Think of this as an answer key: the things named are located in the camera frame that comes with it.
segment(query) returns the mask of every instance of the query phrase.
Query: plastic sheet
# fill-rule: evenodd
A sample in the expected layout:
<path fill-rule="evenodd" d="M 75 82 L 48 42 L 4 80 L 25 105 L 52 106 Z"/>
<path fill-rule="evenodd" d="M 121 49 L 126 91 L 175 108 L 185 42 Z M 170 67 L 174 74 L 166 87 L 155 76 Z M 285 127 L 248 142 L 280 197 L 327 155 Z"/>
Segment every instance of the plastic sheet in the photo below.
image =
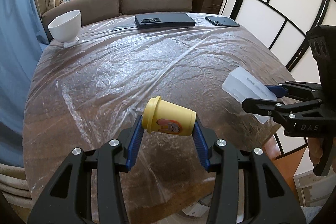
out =
<path fill-rule="evenodd" d="M 244 27 L 215 27 L 205 14 L 189 15 L 195 27 L 138 30 L 134 16 L 108 20 L 82 28 L 80 45 L 53 41 L 45 49 L 23 130 L 33 200 L 73 148 L 99 148 L 117 137 L 157 95 L 196 111 L 204 126 L 239 149 L 260 147 L 275 133 L 278 125 L 260 124 L 221 86 L 238 66 L 265 85 L 293 80 L 290 73 Z M 211 193 L 214 176 L 201 167 L 191 136 L 145 132 L 134 168 L 121 175 L 131 223 L 185 208 Z"/>

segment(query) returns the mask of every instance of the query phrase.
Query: yellow cup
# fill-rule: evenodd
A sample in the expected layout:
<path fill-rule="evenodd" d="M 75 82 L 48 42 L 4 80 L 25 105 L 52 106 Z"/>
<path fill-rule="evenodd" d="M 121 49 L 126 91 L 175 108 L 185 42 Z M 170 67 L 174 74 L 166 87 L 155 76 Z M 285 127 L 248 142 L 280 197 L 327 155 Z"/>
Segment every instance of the yellow cup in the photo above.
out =
<path fill-rule="evenodd" d="M 163 132 L 179 136 L 190 136 L 193 132 L 196 112 L 164 100 L 161 96 L 151 98 L 142 117 L 142 127 L 148 133 Z"/>

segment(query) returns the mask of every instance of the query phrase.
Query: finger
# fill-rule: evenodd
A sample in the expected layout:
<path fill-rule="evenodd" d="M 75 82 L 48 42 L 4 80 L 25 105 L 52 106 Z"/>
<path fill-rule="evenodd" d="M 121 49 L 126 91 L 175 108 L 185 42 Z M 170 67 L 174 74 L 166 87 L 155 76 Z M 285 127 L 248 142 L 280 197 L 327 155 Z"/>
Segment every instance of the finger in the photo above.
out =
<path fill-rule="evenodd" d="M 321 159 L 314 157 L 312 154 L 309 154 L 309 158 L 313 164 L 319 164 Z"/>
<path fill-rule="evenodd" d="M 317 138 L 308 138 L 309 154 L 320 159 L 323 155 L 320 140 Z"/>

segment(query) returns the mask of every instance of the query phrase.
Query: smartphone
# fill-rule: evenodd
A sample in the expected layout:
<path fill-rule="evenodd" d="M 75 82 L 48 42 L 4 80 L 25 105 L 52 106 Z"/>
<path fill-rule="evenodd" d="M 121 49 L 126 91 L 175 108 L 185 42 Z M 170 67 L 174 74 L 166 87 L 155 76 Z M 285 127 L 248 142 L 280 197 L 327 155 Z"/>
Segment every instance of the smartphone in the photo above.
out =
<path fill-rule="evenodd" d="M 240 27 L 240 25 L 228 17 L 205 17 L 206 20 L 218 27 Z"/>

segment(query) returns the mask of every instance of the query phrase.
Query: metal screw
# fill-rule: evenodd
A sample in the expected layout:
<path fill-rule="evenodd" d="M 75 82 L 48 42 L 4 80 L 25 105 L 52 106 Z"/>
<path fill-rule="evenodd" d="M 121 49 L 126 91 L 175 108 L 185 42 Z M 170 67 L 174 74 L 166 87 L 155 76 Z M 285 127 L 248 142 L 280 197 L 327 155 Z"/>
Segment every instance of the metal screw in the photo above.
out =
<path fill-rule="evenodd" d="M 78 147 L 72 150 L 72 153 L 74 155 L 79 155 L 81 152 L 82 152 L 82 150 L 80 148 L 78 148 Z"/>
<path fill-rule="evenodd" d="M 261 148 L 255 148 L 254 153 L 256 153 L 257 155 L 261 155 L 263 153 L 263 150 Z"/>
<path fill-rule="evenodd" d="M 117 146 L 119 144 L 119 141 L 117 139 L 110 140 L 109 142 L 110 146 Z"/>
<path fill-rule="evenodd" d="M 218 146 L 226 146 L 226 141 L 222 139 L 217 140 L 216 143 Z"/>

